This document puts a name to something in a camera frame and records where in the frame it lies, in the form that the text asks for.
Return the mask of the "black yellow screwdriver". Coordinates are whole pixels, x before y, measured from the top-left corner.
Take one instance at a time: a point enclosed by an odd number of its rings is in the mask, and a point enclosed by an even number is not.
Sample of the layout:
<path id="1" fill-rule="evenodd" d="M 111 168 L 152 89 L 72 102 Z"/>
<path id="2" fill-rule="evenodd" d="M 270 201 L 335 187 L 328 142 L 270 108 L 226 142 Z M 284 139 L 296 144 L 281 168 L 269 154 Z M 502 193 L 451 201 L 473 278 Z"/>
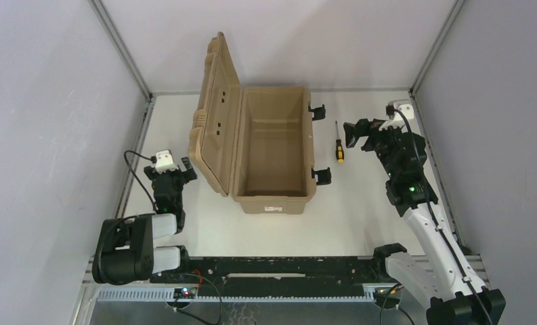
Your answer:
<path id="1" fill-rule="evenodd" d="M 335 156 L 336 156 L 337 162 L 341 163 L 344 161 L 345 154 L 344 154 L 343 144 L 342 144 L 342 140 L 341 140 L 341 136 L 339 132 L 339 124 L 337 121 L 335 121 L 335 131 L 336 131 Z"/>

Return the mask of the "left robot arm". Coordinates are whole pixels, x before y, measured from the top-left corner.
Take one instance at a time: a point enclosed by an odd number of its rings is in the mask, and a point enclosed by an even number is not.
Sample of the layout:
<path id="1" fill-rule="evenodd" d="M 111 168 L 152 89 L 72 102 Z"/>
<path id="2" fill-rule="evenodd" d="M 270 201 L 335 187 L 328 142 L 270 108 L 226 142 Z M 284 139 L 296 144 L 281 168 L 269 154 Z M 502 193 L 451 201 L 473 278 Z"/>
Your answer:
<path id="1" fill-rule="evenodd" d="M 197 179 L 190 159 L 177 166 L 144 168 L 151 181 L 156 211 L 103 222 L 95 250 L 91 273 L 98 284 L 124 285 L 147 280 L 163 271 L 181 270 L 188 260 L 183 245 L 157 247 L 155 240 L 184 229 L 186 213 L 182 192 Z"/>

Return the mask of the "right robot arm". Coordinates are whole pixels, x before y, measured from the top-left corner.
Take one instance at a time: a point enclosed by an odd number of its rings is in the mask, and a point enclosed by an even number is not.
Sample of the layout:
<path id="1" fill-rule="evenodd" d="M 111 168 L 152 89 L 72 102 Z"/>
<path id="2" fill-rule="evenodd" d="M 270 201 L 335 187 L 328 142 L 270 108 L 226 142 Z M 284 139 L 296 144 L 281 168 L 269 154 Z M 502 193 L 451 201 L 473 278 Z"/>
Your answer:
<path id="1" fill-rule="evenodd" d="M 425 308 L 428 324 L 498 324 L 505 297 L 490 289 L 467 261 L 448 227 L 438 197 L 425 177 L 425 139 L 383 120 L 344 123 L 345 145 L 374 152 L 388 175 L 387 197 L 420 243 L 431 271 L 417 265 L 399 243 L 376 247 L 386 276 L 404 286 Z"/>

